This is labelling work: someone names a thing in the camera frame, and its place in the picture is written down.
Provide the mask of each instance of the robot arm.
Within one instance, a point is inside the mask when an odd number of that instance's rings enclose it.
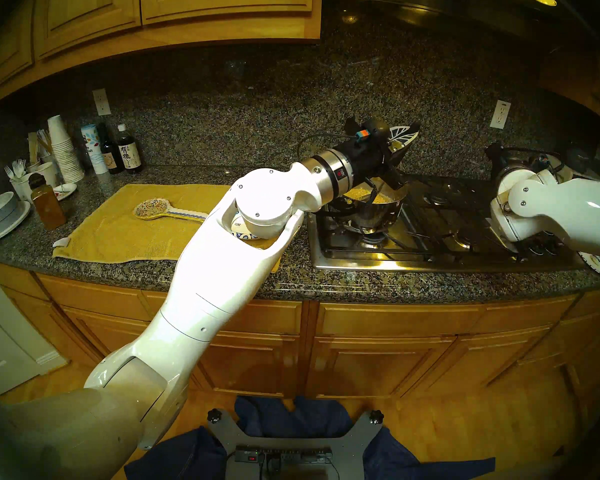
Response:
[[[509,189],[491,202],[491,217],[509,241],[550,231],[575,251],[600,255],[600,182],[573,178],[558,184],[548,169],[517,173],[521,178],[510,174]]]
[[[167,298],[142,335],[104,358],[83,389],[5,411],[5,429],[44,470],[39,478],[109,479],[136,447],[153,447],[182,409],[202,353],[251,301],[305,212],[366,178],[404,184],[395,165],[405,148],[390,146],[389,127],[369,120],[358,129],[288,172],[261,168],[238,179],[180,255]],[[407,144],[417,130],[406,132]],[[238,211],[252,234],[275,242],[258,249],[234,237]]]

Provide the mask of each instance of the range hood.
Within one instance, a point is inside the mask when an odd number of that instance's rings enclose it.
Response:
[[[535,0],[371,0],[388,14],[426,28],[463,23],[488,27],[553,49],[590,38],[573,14],[560,4],[546,6]]]

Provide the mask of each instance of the food in pot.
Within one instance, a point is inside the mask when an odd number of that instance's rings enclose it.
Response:
[[[360,189],[359,187],[354,187],[348,193],[345,194],[347,198],[355,199],[356,201],[366,201],[369,199],[371,195],[371,191],[368,189]],[[393,203],[395,200],[391,199],[389,196],[385,194],[378,193],[373,200],[374,204],[380,203]]]

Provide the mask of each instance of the blue cloth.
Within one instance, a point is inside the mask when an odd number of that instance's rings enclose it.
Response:
[[[341,437],[353,426],[347,410],[338,401],[294,400],[287,411],[280,399],[238,397],[238,426],[252,437],[310,439]],[[200,427],[156,445],[141,459],[125,466],[128,480],[186,479],[223,480],[225,450]],[[420,463],[383,427],[363,456],[365,480],[468,480],[494,471],[494,457],[476,461]]]

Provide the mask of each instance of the stainless steel cooktop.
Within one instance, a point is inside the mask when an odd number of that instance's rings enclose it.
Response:
[[[541,232],[511,243],[491,228],[495,185],[485,180],[413,176],[399,219],[363,235],[309,214],[311,262],[318,270],[551,271],[583,268],[575,251]]]

